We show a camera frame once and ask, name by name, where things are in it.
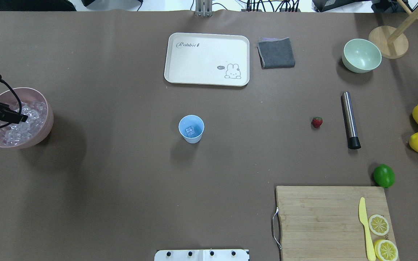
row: knife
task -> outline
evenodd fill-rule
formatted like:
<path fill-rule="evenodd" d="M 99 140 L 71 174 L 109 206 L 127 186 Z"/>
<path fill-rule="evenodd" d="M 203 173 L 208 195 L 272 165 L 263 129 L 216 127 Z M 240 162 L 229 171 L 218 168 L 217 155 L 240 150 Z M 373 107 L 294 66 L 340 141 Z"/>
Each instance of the knife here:
<path fill-rule="evenodd" d="M 375 251 L 373 250 L 372 238 L 370 237 L 369 222 L 367 220 L 367 210 L 365 209 L 365 198 L 361 197 L 359 201 L 359 221 L 364 225 L 365 249 L 367 250 L 367 259 L 375 261 Z"/>

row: serving tray with rabbit drawing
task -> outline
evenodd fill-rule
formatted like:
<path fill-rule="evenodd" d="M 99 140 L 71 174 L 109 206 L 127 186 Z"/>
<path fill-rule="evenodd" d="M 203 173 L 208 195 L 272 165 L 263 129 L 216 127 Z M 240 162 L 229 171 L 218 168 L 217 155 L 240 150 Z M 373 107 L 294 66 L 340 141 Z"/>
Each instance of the serving tray with rabbit drawing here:
<path fill-rule="evenodd" d="M 173 33 L 164 78 L 171 83 L 245 86 L 249 41 L 241 35 Z"/>

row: cutting board handle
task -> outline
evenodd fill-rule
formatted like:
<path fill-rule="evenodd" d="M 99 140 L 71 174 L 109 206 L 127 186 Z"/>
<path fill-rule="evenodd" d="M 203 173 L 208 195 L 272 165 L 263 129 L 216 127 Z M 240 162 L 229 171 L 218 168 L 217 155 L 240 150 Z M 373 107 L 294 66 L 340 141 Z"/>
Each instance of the cutting board handle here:
<path fill-rule="evenodd" d="M 275 231 L 274 231 L 274 220 L 275 220 L 275 216 L 278 216 L 278 207 L 275 209 L 275 213 L 272 216 L 272 235 L 274 236 L 275 242 L 277 242 L 278 249 L 281 250 L 282 249 L 282 244 L 280 244 L 280 242 L 275 237 Z"/>

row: cutting board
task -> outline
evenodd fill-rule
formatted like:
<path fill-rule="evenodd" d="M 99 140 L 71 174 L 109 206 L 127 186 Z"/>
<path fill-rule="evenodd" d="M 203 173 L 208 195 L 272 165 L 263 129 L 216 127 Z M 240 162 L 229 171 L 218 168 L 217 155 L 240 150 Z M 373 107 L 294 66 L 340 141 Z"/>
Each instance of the cutting board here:
<path fill-rule="evenodd" d="M 383 215 L 390 223 L 387 236 L 370 232 L 373 242 L 388 239 L 398 246 L 383 188 L 277 186 L 276 196 L 283 261 L 366 261 L 361 197 L 367 217 Z"/>

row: cut lemon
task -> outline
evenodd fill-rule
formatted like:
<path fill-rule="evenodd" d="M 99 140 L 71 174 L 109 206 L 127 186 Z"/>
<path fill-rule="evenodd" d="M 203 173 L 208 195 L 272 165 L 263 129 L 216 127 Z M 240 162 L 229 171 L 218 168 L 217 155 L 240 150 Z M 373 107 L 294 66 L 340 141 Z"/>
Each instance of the cut lemon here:
<path fill-rule="evenodd" d="M 377 236 L 384 236 L 390 231 L 388 220 L 382 215 L 372 215 L 369 218 L 369 227 Z"/>
<path fill-rule="evenodd" d="M 396 261 L 398 259 L 398 249 L 396 245 L 386 239 L 380 239 L 375 242 L 375 255 L 381 261 Z"/>

